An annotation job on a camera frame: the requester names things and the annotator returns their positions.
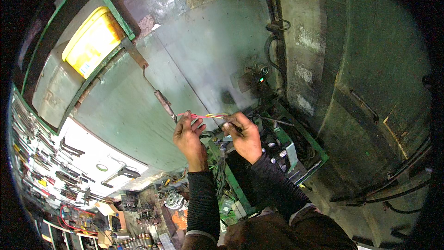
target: right hand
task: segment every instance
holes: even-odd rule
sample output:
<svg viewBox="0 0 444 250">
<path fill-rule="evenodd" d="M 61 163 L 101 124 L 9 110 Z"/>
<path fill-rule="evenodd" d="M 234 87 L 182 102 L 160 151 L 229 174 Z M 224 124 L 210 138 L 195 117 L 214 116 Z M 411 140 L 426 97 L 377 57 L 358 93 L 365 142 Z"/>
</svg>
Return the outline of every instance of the right hand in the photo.
<svg viewBox="0 0 444 250">
<path fill-rule="evenodd" d="M 224 117 L 222 130 L 225 136 L 231 135 L 236 151 L 251 164 L 262 156 L 261 138 L 258 126 L 241 112 Z"/>
</svg>

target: forearm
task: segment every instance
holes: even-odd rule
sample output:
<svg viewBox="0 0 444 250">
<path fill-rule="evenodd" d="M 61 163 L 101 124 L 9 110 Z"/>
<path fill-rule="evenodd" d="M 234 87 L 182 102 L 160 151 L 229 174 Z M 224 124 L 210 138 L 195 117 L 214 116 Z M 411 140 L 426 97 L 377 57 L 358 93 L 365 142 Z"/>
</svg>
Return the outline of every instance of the forearm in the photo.
<svg viewBox="0 0 444 250">
<path fill-rule="evenodd" d="M 188 173 L 190 203 L 188 205 L 187 236 L 204 232 L 216 242 L 219 239 L 219 205 L 211 172 Z"/>
<path fill-rule="evenodd" d="M 270 162 L 266 154 L 251 165 L 251 170 L 258 175 L 264 187 L 273 196 L 276 208 L 284 219 L 289 220 L 291 214 L 306 204 L 306 195 Z"/>
</svg>

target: green bracket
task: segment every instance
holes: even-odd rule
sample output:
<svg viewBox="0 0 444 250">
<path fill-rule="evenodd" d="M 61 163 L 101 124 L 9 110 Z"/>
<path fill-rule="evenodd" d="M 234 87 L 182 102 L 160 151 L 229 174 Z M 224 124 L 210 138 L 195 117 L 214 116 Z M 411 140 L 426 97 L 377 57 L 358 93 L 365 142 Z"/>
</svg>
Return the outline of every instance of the green bracket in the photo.
<svg viewBox="0 0 444 250">
<path fill-rule="evenodd" d="M 41 45 L 41 43 L 44 41 L 44 36 L 47 33 L 48 28 L 50 27 L 50 25 L 52 24 L 53 20 L 55 19 L 55 17 L 57 16 L 58 12 L 61 10 L 61 8 L 66 4 L 68 0 L 63 0 L 58 7 L 56 8 L 56 10 L 54 11 L 54 13 L 52 14 L 52 16 L 50 17 L 50 19 L 48 20 L 45 28 L 42 31 L 42 34 L 40 35 L 40 38 L 36 44 L 36 47 L 34 48 L 28 67 L 26 69 L 26 73 L 25 73 L 25 78 L 23 80 L 23 84 L 22 84 L 22 89 L 19 92 L 20 97 L 21 97 L 21 101 L 23 103 L 25 103 L 25 106 L 27 107 L 27 109 L 34 115 L 36 116 L 36 118 L 39 120 L 39 122 L 46 128 L 48 129 L 51 133 L 58 135 L 61 131 L 61 126 L 57 129 L 54 130 L 54 128 L 50 127 L 44 120 L 42 120 L 35 112 L 32 108 L 30 108 L 29 104 L 23 99 L 23 94 L 25 92 L 25 87 L 26 87 L 26 83 L 27 83 L 27 79 L 29 76 L 29 72 L 30 69 L 32 67 L 33 61 L 35 60 L 36 54 L 38 52 L 39 46 Z M 119 23 L 119 25 L 122 27 L 122 29 L 125 31 L 126 35 L 128 36 L 128 38 L 130 40 L 134 39 L 136 37 L 135 33 L 131 30 L 131 28 L 129 27 L 129 25 L 127 24 L 127 22 L 123 19 L 123 17 L 119 14 L 118 10 L 115 8 L 114 4 L 112 3 L 111 0 L 103 0 L 103 2 L 106 4 L 106 6 L 110 9 L 111 13 L 113 14 L 114 18 L 116 19 L 116 21 Z M 119 45 L 117 46 L 113 52 L 111 52 L 107 58 L 105 58 L 105 60 L 93 71 L 93 73 L 88 77 L 88 79 L 86 79 L 86 81 L 83 83 L 83 85 L 81 86 L 81 88 L 79 89 L 79 91 L 77 92 L 77 94 L 75 95 L 75 97 L 73 98 L 72 102 L 70 103 L 68 109 L 66 110 L 62 121 L 60 122 L 61 125 L 63 125 L 63 123 L 65 122 L 66 118 L 68 117 L 69 113 L 71 112 L 71 110 L 73 109 L 73 107 L 75 106 L 75 103 L 77 102 L 77 100 L 79 99 L 79 97 L 82 95 L 82 93 L 85 91 L 86 87 L 90 84 L 90 82 L 92 81 L 92 79 L 95 77 L 95 75 L 97 75 L 99 73 L 99 71 L 101 69 L 103 69 L 103 67 L 106 65 L 107 62 L 105 62 L 106 60 L 109 61 L 114 55 L 117 54 L 117 52 L 119 52 L 119 50 L 122 47 Z"/>
<path fill-rule="evenodd" d="M 316 172 L 319 167 L 324 165 L 327 160 L 329 159 L 328 154 L 325 152 L 325 150 L 319 145 L 319 143 L 311 136 L 311 134 L 305 129 L 303 125 L 301 125 L 288 111 L 285 109 L 278 101 L 273 101 L 272 105 L 279 110 L 279 114 L 282 115 L 282 117 L 286 117 L 290 120 L 290 122 L 294 125 L 294 128 L 302 134 L 302 136 L 310 143 L 310 145 L 316 150 L 321 158 L 321 162 L 315 164 L 312 168 L 310 168 L 307 172 L 307 174 L 297 181 L 295 184 L 299 185 L 300 183 L 307 180 L 311 175 L 313 175 L 314 172 Z"/>
<path fill-rule="evenodd" d="M 25 92 L 25 85 L 26 85 L 26 79 L 28 78 L 28 74 L 29 74 L 29 70 L 31 68 L 32 65 L 32 61 L 34 60 L 37 50 L 39 48 L 40 43 L 43 40 L 43 37 L 45 36 L 45 33 L 49 27 L 49 25 L 51 25 L 52 21 L 54 20 L 54 18 L 56 17 L 57 13 L 60 11 L 60 9 L 62 8 L 63 4 L 65 4 L 67 0 L 63 0 L 60 5 L 57 7 L 57 9 L 54 11 L 54 13 L 52 14 L 52 16 L 49 18 L 45 28 L 42 31 L 42 34 L 40 35 L 39 41 L 36 44 L 36 47 L 34 48 L 34 51 L 32 52 L 31 58 L 29 60 L 29 64 L 28 64 L 28 68 L 26 69 L 26 73 L 25 73 L 25 79 L 23 80 L 23 85 L 22 85 L 22 90 L 21 90 L 21 94 L 23 95 L 23 93 Z"/>
<path fill-rule="evenodd" d="M 119 25 L 122 27 L 122 29 L 125 31 L 126 35 L 130 40 L 134 39 L 136 35 L 131 30 L 130 26 L 126 23 L 126 21 L 122 18 L 122 16 L 119 14 L 117 9 L 115 8 L 114 4 L 111 0 L 103 0 L 103 2 L 107 5 L 107 7 L 110 9 L 111 13 L 113 14 L 114 18 L 117 20 Z"/>
<path fill-rule="evenodd" d="M 239 198 L 239 202 L 241 202 L 241 205 L 244 208 L 245 212 L 247 213 L 247 216 L 255 214 L 256 209 L 253 208 L 251 206 L 251 204 L 248 202 L 247 197 L 245 196 L 244 192 L 242 191 L 242 188 L 239 186 L 239 183 L 237 182 L 236 178 L 233 175 L 233 172 L 231 172 L 231 169 L 228 165 L 225 166 L 225 175 L 226 175 L 228 182 L 233 187 L 233 190 L 236 193 L 236 196 Z"/>
</svg>

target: cardboard box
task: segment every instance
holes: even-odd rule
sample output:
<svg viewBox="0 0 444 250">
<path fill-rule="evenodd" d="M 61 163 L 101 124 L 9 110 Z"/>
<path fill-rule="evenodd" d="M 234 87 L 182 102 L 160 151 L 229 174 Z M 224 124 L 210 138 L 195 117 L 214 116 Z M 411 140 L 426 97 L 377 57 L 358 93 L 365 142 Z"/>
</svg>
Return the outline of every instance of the cardboard box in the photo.
<svg viewBox="0 0 444 250">
<path fill-rule="evenodd" d="M 108 247 L 113 244 L 111 233 L 110 230 L 99 231 L 97 234 L 97 245 L 101 248 L 108 249 Z"/>
<path fill-rule="evenodd" d="M 97 202 L 94 205 L 105 216 L 107 216 L 107 215 L 115 215 L 117 213 L 117 208 L 115 208 L 114 205 L 109 205 L 109 204 L 102 203 L 102 202 Z"/>
</svg>

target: metal bracket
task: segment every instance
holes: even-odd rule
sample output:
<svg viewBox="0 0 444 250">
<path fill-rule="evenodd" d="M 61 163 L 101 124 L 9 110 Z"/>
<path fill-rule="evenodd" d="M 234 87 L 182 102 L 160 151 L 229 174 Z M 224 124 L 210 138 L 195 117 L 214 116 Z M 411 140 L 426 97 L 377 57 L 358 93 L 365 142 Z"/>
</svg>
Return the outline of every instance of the metal bracket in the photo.
<svg viewBox="0 0 444 250">
<path fill-rule="evenodd" d="M 140 52 L 137 50 L 135 45 L 130 41 L 128 37 L 123 38 L 120 43 L 125 48 L 126 52 L 130 54 L 131 58 L 136 61 L 141 69 L 145 69 L 148 67 L 148 62 L 145 60 L 145 58 L 143 58 L 143 56 L 140 54 Z"/>
</svg>

